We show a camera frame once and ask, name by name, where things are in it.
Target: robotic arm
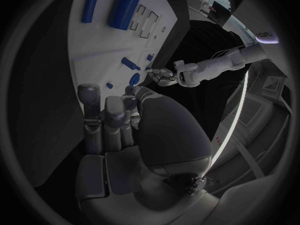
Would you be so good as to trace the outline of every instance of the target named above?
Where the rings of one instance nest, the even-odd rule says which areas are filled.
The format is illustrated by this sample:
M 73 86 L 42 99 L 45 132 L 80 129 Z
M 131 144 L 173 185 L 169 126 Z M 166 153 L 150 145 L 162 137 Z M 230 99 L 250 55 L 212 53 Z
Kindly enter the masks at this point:
M 202 80 L 214 79 L 225 71 L 239 70 L 244 68 L 245 64 L 267 58 L 265 51 L 257 43 L 241 50 L 238 48 L 229 50 L 221 57 L 198 63 L 185 64 L 183 60 L 176 61 L 174 62 L 176 75 L 166 68 L 149 69 L 147 72 L 161 87 L 179 83 L 183 87 L 193 88 L 198 86 Z

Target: blue cap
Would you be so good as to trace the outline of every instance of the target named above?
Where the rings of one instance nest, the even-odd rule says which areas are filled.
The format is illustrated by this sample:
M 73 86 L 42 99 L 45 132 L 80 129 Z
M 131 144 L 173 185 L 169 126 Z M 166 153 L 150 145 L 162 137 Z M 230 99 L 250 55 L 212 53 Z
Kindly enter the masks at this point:
M 106 86 L 109 88 L 109 89 L 112 89 L 114 87 L 114 85 L 112 85 L 111 83 L 107 83 Z
M 148 57 L 147 57 L 147 60 L 151 62 L 152 59 L 153 59 L 153 56 L 151 54 L 149 54 Z
M 133 86 L 135 84 L 137 84 L 138 82 L 140 81 L 140 74 L 139 73 L 136 73 L 132 76 L 132 78 L 130 79 L 129 81 L 129 85 L 130 86 Z

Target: vent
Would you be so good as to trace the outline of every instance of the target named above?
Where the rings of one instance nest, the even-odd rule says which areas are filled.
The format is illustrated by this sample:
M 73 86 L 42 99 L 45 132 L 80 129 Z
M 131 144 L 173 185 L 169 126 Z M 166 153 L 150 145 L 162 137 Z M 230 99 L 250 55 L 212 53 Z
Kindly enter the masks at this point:
M 268 76 L 263 85 L 263 89 L 270 92 L 276 92 L 279 87 L 279 83 L 280 83 L 280 77 Z

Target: blue button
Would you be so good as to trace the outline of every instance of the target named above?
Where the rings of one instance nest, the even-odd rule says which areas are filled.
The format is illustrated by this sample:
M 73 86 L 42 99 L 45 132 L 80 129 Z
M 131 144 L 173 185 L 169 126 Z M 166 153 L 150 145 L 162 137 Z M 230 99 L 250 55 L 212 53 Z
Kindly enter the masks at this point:
M 109 89 L 112 89 L 114 87 L 114 85 L 112 85 L 111 83 L 107 83 L 106 86 L 109 88 Z
M 151 62 L 152 59 L 153 59 L 153 56 L 149 54 L 148 57 L 147 57 L 147 60 Z
M 139 73 L 136 73 L 132 76 L 132 78 L 130 79 L 129 81 L 129 85 L 130 86 L 133 86 L 135 84 L 137 84 L 138 82 L 140 81 L 140 74 Z

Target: white robotic arm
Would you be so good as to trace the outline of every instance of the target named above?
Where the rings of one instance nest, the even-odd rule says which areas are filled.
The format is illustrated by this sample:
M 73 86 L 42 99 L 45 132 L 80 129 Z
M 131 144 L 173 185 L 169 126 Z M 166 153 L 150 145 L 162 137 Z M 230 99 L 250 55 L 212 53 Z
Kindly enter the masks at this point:
M 198 86 L 202 80 L 214 79 L 225 71 L 242 69 L 245 64 L 267 58 L 265 51 L 257 43 L 241 50 L 238 48 L 229 50 L 221 57 L 198 63 L 185 64 L 183 60 L 176 61 L 174 66 L 177 75 L 173 75 L 170 70 L 167 70 L 167 76 L 164 76 L 166 68 L 160 70 L 150 69 L 148 73 L 162 87 L 179 83 L 183 87 L 192 88 Z

